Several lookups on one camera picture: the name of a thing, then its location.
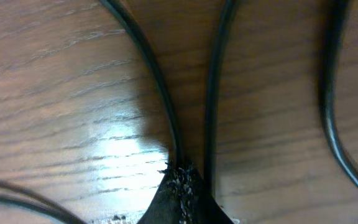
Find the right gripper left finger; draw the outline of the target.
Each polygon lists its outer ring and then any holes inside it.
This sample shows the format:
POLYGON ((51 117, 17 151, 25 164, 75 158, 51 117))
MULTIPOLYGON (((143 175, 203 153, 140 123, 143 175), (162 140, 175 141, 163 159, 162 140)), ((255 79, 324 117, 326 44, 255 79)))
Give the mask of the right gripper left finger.
POLYGON ((167 163, 167 168, 160 173, 163 174, 163 179, 138 224, 180 224, 183 221, 181 206, 183 178, 173 162, 167 163))

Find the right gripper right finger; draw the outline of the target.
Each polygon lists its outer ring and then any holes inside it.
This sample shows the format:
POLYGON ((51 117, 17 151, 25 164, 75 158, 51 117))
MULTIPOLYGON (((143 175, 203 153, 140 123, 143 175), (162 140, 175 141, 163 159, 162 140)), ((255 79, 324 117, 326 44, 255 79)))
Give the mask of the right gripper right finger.
POLYGON ((233 224, 217 204, 193 164, 181 169, 182 223, 233 224))

